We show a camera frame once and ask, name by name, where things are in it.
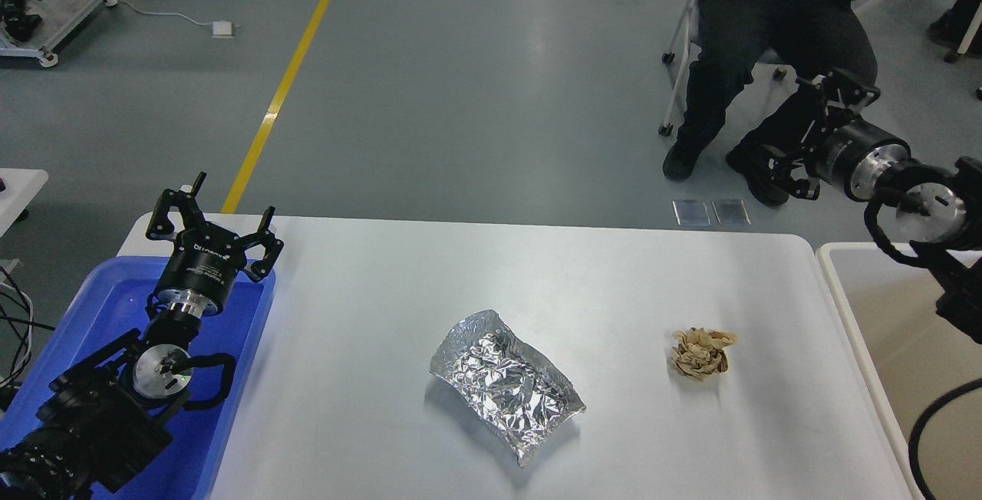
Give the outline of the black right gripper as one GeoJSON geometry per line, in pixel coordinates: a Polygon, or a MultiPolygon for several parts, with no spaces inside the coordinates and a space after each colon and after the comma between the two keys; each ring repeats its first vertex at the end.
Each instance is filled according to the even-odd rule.
{"type": "Polygon", "coordinates": [[[813,97],[807,136],[827,137],[816,150],[803,144],[786,152],[761,144],[770,182],[789,196],[814,202],[820,196],[821,179],[853,202],[868,202],[881,175],[911,158],[906,141],[866,120],[856,120],[863,109],[879,100],[881,89],[860,83],[844,69],[797,77],[796,83],[813,97]]]}

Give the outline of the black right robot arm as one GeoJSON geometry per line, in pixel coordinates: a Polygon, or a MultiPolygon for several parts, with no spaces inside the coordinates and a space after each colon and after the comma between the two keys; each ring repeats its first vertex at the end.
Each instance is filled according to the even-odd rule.
{"type": "Polygon", "coordinates": [[[797,84],[814,96],[814,118],[794,150],[765,148],[769,182],[806,200],[828,183],[863,203],[873,244],[899,265],[927,271],[942,290],[936,314],[979,342],[980,263],[962,265],[955,252],[980,251],[980,162],[964,156],[950,172],[913,158],[906,141],[862,118],[880,90],[848,71],[797,84]]]}

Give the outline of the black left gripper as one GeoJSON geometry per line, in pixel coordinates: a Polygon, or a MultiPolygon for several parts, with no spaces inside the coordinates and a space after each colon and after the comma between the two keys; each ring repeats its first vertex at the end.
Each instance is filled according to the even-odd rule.
{"type": "Polygon", "coordinates": [[[174,252],[154,289],[162,304],[191,301],[194,315],[217,315],[224,311],[236,273],[242,271],[253,283],[265,280],[283,251],[271,225],[275,207],[268,206],[259,226],[248,235],[237,235],[217,225],[206,225],[196,201],[207,172],[199,172],[192,189],[164,189],[155,203],[145,238],[174,242],[174,252]],[[170,219],[172,210],[182,219],[181,232],[170,219]],[[249,262],[246,252],[261,246],[261,258],[249,262]]]}

